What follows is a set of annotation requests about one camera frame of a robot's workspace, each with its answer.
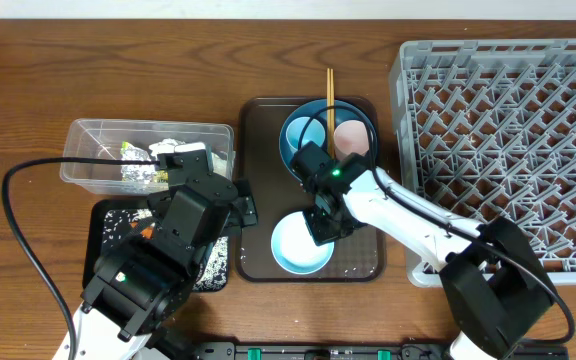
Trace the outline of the light blue white bowl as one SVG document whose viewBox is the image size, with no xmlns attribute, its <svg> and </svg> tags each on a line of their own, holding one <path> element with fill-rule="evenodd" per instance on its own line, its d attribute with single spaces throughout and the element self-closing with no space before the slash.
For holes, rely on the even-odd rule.
<svg viewBox="0 0 576 360">
<path fill-rule="evenodd" d="M 287 272 L 309 275 L 330 261 L 334 244 L 316 245 L 303 213 L 298 211 L 286 215 L 274 227 L 271 252 L 277 264 Z"/>
</svg>

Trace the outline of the white tissue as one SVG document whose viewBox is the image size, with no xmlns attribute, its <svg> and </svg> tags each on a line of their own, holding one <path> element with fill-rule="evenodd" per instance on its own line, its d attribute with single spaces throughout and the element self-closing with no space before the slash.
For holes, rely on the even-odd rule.
<svg viewBox="0 0 576 360">
<path fill-rule="evenodd" d="M 184 142 L 172 138 L 163 139 L 149 146 L 150 155 L 156 158 L 159 154 L 174 153 L 175 148 L 180 145 L 184 145 Z"/>
<path fill-rule="evenodd" d="M 227 159 L 223 159 L 217 153 L 212 152 L 212 165 L 213 171 L 223 177 L 230 178 L 231 175 L 229 173 L 229 162 Z"/>
</svg>

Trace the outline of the orange carrot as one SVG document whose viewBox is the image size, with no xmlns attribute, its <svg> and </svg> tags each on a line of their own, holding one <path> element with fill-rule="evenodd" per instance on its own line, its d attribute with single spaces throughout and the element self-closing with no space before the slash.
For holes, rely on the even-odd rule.
<svg viewBox="0 0 576 360">
<path fill-rule="evenodd" d="M 146 240 L 150 240 L 153 236 L 154 224 L 140 224 L 138 222 L 131 223 L 131 229 L 126 235 L 127 238 L 142 237 Z"/>
</svg>

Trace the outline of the yellow foil snack wrapper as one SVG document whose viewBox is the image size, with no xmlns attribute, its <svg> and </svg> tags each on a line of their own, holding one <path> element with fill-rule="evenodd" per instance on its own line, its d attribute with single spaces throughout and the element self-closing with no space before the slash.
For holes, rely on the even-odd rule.
<svg viewBox="0 0 576 360">
<path fill-rule="evenodd" d="M 156 160 L 150 155 L 150 150 L 142 149 L 124 141 L 120 149 L 122 161 L 147 161 Z M 158 170 L 155 165 L 122 165 L 122 180 L 126 182 L 137 182 L 143 184 L 165 183 L 168 175 L 164 170 Z"/>
</svg>

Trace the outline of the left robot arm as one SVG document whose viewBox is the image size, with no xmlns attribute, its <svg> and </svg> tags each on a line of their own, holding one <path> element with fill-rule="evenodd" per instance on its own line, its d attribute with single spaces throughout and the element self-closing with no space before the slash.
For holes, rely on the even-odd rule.
<svg viewBox="0 0 576 360">
<path fill-rule="evenodd" d="M 56 358 L 129 359 L 151 346 L 187 301 L 217 240 L 257 224 L 248 181 L 215 173 L 202 145 L 163 153 L 156 165 L 168 175 L 166 190 L 103 202 L 106 210 L 150 214 L 109 247 L 90 244 L 82 303 Z"/>
</svg>

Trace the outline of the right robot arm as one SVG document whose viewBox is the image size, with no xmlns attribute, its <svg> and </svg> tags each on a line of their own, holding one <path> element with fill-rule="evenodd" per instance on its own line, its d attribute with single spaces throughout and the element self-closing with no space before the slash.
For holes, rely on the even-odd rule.
<svg viewBox="0 0 576 360">
<path fill-rule="evenodd" d="M 450 359 L 509 358 L 562 302 L 527 237 L 506 218 L 481 223 L 453 214 L 399 185 L 369 156 L 337 161 L 307 146 L 291 168 L 315 198 L 304 217 L 316 244 L 370 225 L 438 271 L 460 329 Z"/>
</svg>

